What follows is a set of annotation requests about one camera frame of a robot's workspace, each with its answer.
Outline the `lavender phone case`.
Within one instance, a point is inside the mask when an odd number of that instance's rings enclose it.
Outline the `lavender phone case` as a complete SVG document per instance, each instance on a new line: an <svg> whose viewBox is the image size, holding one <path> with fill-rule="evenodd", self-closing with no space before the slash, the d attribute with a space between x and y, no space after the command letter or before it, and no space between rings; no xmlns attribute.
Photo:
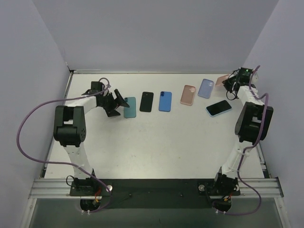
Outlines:
<svg viewBox="0 0 304 228"><path fill-rule="evenodd" d="M213 90L214 82L209 79L203 79L198 91L198 96L209 99Z"/></svg>

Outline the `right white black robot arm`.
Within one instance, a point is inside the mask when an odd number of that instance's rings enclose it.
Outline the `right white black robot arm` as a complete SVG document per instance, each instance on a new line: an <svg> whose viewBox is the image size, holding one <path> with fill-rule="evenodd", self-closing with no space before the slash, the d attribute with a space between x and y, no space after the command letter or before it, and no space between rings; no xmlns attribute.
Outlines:
<svg viewBox="0 0 304 228"><path fill-rule="evenodd" d="M251 150L265 139L270 126L274 109L268 105L269 95L265 93L259 96L253 85L258 80L259 68L241 67L222 81L227 93L239 99L243 108L235 126L236 143L215 177L214 186L218 193L238 191L241 167Z"/></svg>

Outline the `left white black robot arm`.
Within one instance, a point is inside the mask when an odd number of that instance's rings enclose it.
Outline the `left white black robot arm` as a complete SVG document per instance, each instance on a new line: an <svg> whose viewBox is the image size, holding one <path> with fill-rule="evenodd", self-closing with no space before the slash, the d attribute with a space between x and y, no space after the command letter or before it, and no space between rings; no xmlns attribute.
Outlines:
<svg viewBox="0 0 304 228"><path fill-rule="evenodd" d="M74 170L74 187L86 195L93 195L102 185L95 179L94 169L91 167L84 147L86 139L86 114L97 107L105 110L108 117L119 116L118 107L130 106L121 96L118 89L114 90L116 97L109 92L110 85L99 81L92 81L80 99L68 105L55 108L54 131L55 141L67 152Z"/></svg>

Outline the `black phone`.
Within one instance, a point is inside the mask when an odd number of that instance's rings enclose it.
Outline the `black phone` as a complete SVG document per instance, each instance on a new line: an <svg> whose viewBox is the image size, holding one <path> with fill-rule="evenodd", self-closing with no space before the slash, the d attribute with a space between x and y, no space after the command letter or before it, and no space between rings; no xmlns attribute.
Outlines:
<svg viewBox="0 0 304 228"><path fill-rule="evenodd" d="M154 93L143 92L140 103L140 111L150 113L152 111Z"/></svg>

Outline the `pink phone case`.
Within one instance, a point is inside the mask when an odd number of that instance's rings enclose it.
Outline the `pink phone case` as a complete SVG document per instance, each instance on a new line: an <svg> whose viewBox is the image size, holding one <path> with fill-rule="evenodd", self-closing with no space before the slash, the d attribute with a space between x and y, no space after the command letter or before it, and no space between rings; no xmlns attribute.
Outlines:
<svg viewBox="0 0 304 228"><path fill-rule="evenodd" d="M222 85L223 85L223 82L224 82L225 80L227 80L228 78L229 78L229 75L220 76L220 77L216 80L216 82L215 82L215 87L217 87L217 86L222 86Z"/></svg>
<svg viewBox="0 0 304 228"><path fill-rule="evenodd" d="M185 85L182 91L180 103L191 106L193 104L196 88L191 85Z"/></svg>

